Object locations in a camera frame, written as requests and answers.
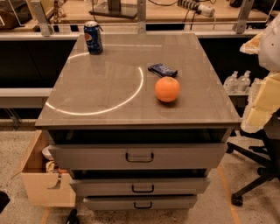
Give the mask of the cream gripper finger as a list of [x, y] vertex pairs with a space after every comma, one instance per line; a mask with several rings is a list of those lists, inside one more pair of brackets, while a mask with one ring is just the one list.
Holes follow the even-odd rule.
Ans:
[[253, 127], [263, 127], [272, 115], [280, 109], [280, 73], [269, 73], [253, 102], [247, 122]]
[[255, 35], [251, 40], [247, 41], [240, 47], [240, 51], [246, 54], [258, 54], [262, 36], [262, 32]]

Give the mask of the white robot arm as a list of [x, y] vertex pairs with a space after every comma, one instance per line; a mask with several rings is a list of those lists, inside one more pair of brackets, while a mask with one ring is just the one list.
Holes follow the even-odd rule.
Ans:
[[259, 85], [251, 88], [241, 128], [257, 132], [280, 108], [280, 21], [275, 18], [267, 28], [240, 48], [242, 53], [257, 54], [259, 65], [269, 71]]

